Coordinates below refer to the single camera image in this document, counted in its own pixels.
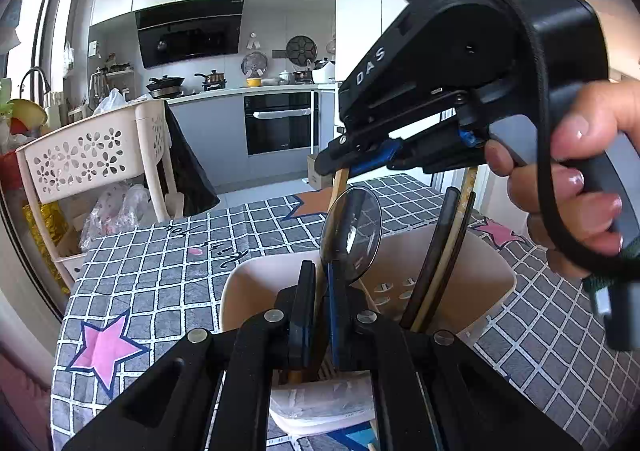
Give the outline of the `patterned bamboo chopstick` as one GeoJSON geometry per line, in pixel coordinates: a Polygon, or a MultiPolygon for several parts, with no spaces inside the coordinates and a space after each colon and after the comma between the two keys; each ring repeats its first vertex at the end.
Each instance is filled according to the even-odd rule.
{"type": "Polygon", "coordinates": [[[442,258],[436,270],[434,292],[431,294],[431,301],[428,303],[428,310],[423,320],[424,329],[432,323],[439,303],[446,291],[452,271],[454,270],[454,265],[456,264],[465,237],[466,228],[468,228],[469,225],[469,217],[475,201],[474,186],[476,176],[476,166],[465,170],[456,218],[452,224],[447,244],[444,252],[442,252],[442,258]]]}

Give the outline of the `black range hood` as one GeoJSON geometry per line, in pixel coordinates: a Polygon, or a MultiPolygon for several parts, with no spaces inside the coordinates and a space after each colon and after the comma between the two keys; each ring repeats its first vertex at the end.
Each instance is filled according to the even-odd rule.
{"type": "Polygon", "coordinates": [[[137,10],[145,69],[239,51],[245,0],[180,0],[137,10]]]}

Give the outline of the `black bag on cart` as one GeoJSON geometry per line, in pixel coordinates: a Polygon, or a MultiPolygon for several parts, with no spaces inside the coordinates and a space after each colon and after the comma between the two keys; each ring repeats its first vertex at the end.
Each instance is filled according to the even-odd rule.
{"type": "Polygon", "coordinates": [[[175,114],[168,104],[164,104],[164,109],[177,191],[184,195],[183,213],[186,216],[205,213],[219,204],[218,194],[186,141],[175,114]]]}

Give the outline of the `black wok on stove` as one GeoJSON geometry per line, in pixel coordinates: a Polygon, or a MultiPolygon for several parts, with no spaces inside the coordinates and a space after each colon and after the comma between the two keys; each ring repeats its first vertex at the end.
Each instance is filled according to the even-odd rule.
{"type": "Polygon", "coordinates": [[[180,76],[167,76],[162,78],[150,78],[146,89],[154,99],[170,99],[179,97],[182,94],[182,83],[184,78],[180,76]]]}

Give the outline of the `black translucent spoon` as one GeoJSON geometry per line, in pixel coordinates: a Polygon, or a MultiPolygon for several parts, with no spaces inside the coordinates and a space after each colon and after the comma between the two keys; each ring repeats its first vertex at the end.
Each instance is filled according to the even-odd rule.
{"type": "Polygon", "coordinates": [[[320,260],[326,272],[347,285],[371,267],[381,244],[383,215],[369,189],[350,187],[330,207],[324,224],[320,260]]]}
{"type": "Polygon", "coordinates": [[[452,222],[447,242],[442,250],[442,255],[440,255],[431,284],[428,286],[420,309],[413,320],[411,332],[425,332],[434,318],[460,252],[474,202],[475,193],[471,192],[465,201],[460,200],[458,203],[456,217],[452,222]]]}

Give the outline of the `black built-in oven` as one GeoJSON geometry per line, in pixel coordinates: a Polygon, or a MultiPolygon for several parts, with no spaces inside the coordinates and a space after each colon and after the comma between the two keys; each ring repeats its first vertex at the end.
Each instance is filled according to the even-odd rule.
{"type": "Polygon", "coordinates": [[[311,148],[318,140],[317,93],[250,95],[244,98],[247,153],[311,148]]]}

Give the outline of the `kitchen faucet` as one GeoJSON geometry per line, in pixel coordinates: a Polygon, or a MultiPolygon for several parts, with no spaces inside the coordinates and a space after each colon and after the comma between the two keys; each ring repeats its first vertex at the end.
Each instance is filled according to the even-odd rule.
{"type": "Polygon", "coordinates": [[[25,90],[28,90],[28,96],[32,101],[43,104],[44,98],[51,91],[51,85],[42,67],[31,67],[27,70],[18,87],[18,96],[21,99],[25,90]]]}

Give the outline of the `checkered grey tablecloth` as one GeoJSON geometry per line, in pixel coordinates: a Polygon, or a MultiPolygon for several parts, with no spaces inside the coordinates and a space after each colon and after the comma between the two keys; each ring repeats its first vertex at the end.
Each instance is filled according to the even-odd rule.
{"type": "MultiPolygon", "coordinates": [[[[186,331],[218,332],[232,270],[258,256],[314,249],[322,214],[269,198],[213,208],[94,241],[70,293],[52,375],[55,449],[186,331]]],[[[470,229],[513,269],[516,286],[475,351],[585,449],[608,447],[639,404],[639,357],[605,345],[587,296],[541,247],[482,214],[470,229]]]]}

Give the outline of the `cardboard box on floor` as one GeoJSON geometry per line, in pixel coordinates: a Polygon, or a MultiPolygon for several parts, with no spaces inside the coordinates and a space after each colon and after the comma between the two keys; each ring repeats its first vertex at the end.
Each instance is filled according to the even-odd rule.
{"type": "Polygon", "coordinates": [[[333,175],[320,175],[316,170],[315,154],[307,156],[307,179],[308,185],[314,190],[322,190],[333,186],[333,175]]]}

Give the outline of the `pink box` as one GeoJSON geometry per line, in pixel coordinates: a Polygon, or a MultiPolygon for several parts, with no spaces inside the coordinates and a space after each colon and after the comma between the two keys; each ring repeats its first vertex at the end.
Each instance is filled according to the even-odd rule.
{"type": "Polygon", "coordinates": [[[1,449],[52,450],[50,391],[1,348],[1,449]]]}

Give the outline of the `black utensil handle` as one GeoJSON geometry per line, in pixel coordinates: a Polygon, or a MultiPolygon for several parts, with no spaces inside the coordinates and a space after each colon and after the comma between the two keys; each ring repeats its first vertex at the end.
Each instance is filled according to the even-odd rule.
{"type": "Polygon", "coordinates": [[[399,325],[405,330],[411,329],[420,311],[428,288],[431,286],[440,257],[442,257],[452,225],[454,224],[454,219],[456,218],[459,201],[460,191],[457,188],[449,187],[442,201],[442,208],[440,209],[437,224],[435,225],[430,245],[428,245],[420,273],[416,279],[416,285],[399,321],[399,325]]]}

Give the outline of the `hanging black round pan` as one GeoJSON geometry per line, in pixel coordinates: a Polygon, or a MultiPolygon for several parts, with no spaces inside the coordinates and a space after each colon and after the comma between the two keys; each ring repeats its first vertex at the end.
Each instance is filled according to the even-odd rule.
{"type": "Polygon", "coordinates": [[[317,60],[318,47],[309,36],[295,35],[286,44],[285,55],[297,67],[308,67],[317,60]]]}

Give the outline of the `small pot on stove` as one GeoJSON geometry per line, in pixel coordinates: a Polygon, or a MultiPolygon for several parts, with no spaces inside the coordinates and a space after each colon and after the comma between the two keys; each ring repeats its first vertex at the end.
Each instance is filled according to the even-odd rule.
{"type": "Polygon", "coordinates": [[[195,73],[195,76],[203,78],[202,88],[204,92],[226,88],[227,80],[224,77],[224,73],[218,72],[217,70],[211,70],[207,74],[195,73]]]}

